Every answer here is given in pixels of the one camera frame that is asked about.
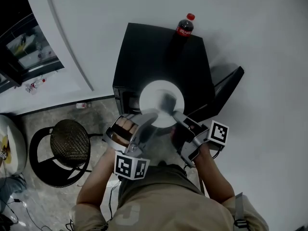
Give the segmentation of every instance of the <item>bottle label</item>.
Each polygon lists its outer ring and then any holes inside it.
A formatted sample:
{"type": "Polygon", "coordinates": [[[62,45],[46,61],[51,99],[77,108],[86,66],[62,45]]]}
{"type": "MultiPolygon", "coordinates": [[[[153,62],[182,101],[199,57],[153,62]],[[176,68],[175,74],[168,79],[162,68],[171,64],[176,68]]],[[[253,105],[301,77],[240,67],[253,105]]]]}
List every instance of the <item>bottle label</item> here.
{"type": "Polygon", "coordinates": [[[177,32],[178,34],[180,34],[181,36],[184,36],[184,37],[189,37],[190,34],[192,33],[191,31],[186,31],[186,30],[180,28],[179,26],[178,26],[176,32],[177,32]]]}

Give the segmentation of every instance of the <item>red bottle cap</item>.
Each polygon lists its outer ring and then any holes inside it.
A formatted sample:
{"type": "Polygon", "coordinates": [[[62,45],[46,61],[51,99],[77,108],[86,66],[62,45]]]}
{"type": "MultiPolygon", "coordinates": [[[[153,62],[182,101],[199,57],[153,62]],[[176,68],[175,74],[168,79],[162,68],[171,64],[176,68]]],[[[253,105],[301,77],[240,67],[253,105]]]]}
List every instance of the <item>red bottle cap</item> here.
{"type": "Polygon", "coordinates": [[[189,19],[191,21],[194,20],[194,15],[192,13],[188,13],[186,17],[187,17],[187,19],[189,19]]]}

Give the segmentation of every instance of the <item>black microwave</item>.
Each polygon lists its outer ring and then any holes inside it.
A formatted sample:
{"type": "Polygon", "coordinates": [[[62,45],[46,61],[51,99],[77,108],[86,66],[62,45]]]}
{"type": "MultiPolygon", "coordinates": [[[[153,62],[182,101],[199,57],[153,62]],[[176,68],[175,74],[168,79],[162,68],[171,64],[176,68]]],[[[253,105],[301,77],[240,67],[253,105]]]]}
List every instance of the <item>black microwave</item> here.
{"type": "Polygon", "coordinates": [[[175,58],[166,58],[174,33],[158,26],[128,24],[113,81],[120,114],[139,114],[140,94],[155,80],[166,80],[179,88],[185,102],[184,114],[195,121],[215,116],[222,109],[244,70],[238,67],[214,85],[201,37],[191,35],[175,58]]]}

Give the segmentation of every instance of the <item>black stool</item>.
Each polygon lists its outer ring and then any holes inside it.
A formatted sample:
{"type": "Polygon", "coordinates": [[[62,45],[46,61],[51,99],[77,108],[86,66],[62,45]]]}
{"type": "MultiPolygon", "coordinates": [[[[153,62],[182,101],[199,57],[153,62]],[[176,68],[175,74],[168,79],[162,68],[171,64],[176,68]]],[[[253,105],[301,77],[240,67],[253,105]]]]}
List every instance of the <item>black stool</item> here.
{"type": "Polygon", "coordinates": [[[62,120],[54,127],[42,128],[37,131],[30,143],[29,160],[37,177],[52,187],[67,187],[72,185],[87,170],[90,161],[90,137],[102,136],[102,134],[87,134],[87,131],[78,122],[62,120]],[[47,135],[51,135],[50,147],[54,157],[43,162],[38,161],[38,146],[40,141],[47,135]],[[71,170],[58,166],[54,160],[62,165],[72,168],[71,170]],[[77,175],[69,178],[78,170],[77,175]]]}

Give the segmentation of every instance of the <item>white wall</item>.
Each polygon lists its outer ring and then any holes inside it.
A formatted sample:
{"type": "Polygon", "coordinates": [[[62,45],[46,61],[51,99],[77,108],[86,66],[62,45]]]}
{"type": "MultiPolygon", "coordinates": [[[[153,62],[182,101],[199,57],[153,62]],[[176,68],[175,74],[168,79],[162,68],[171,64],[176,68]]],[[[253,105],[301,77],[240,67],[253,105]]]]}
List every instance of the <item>white wall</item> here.
{"type": "Polygon", "coordinates": [[[128,22],[175,28],[194,13],[193,33],[204,38],[211,66],[236,63],[245,69],[216,118],[231,128],[219,168],[236,192],[249,196],[271,230],[308,223],[308,0],[52,2],[93,86],[91,95],[97,96],[112,94],[128,22]]]}
{"type": "Polygon", "coordinates": [[[44,77],[46,82],[37,89],[34,95],[26,92],[25,85],[33,83],[39,77],[26,81],[21,87],[10,88],[0,93],[0,113],[22,114],[49,107],[51,103],[58,105],[61,104],[57,102],[61,100],[62,95],[80,92],[79,86],[70,78],[65,68],[58,72],[48,73],[44,77]]]}

